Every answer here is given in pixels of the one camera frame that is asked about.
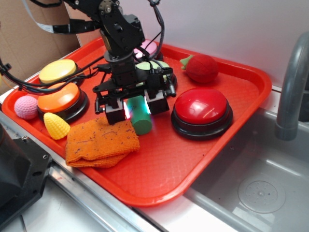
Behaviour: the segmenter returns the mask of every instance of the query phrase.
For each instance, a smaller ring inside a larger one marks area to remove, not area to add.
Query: stainless steel sink
[[[185,196],[238,231],[309,231],[309,126],[285,142],[275,121],[259,109]]]

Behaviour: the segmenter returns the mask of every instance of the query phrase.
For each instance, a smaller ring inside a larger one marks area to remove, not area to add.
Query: orange cloth
[[[106,117],[96,118],[71,127],[66,163],[71,167],[109,168],[139,148],[131,121],[109,125]]]

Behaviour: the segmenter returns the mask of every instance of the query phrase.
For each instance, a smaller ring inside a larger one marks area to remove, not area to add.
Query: gray faucet
[[[290,141],[297,135],[298,121],[309,121],[309,32],[297,40],[286,70],[279,103],[276,137]]]

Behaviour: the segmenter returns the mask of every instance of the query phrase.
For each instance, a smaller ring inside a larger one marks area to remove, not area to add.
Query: red tray
[[[105,46],[99,38],[67,58],[83,67],[101,56],[104,51]],[[177,98],[169,98],[170,111],[152,117],[153,129],[139,137],[138,152],[129,154],[113,168],[80,169],[116,198],[131,206],[158,205],[183,194],[271,91],[271,81],[261,70],[219,58],[214,58],[219,66],[218,77],[209,84],[201,85],[188,78],[179,62],[190,54],[197,54],[196,52],[164,45],[162,53],[164,61],[173,68],[177,76],[178,96],[194,87],[215,88],[228,99],[234,112],[233,123],[224,135],[210,141],[184,139],[173,130],[170,121],[171,110]],[[38,82],[38,77],[31,81]],[[87,93],[90,107],[86,114],[71,123],[71,126],[103,116],[94,113],[96,95],[92,92],[92,88],[100,81],[101,75],[97,75],[82,84],[81,89]],[[15,114],[14,103],[23,95],[26,93],[13,91],[2,105],[3,112],[65,158],[66,138],[55,141],[38,118],[25,121]]]

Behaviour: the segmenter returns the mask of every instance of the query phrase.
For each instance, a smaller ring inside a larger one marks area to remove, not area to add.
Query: sink drain
[[[282,185],[266,175],[255,175],[243,180],[238,196],[248,209],[262,214],[277,211],[285,202]]]

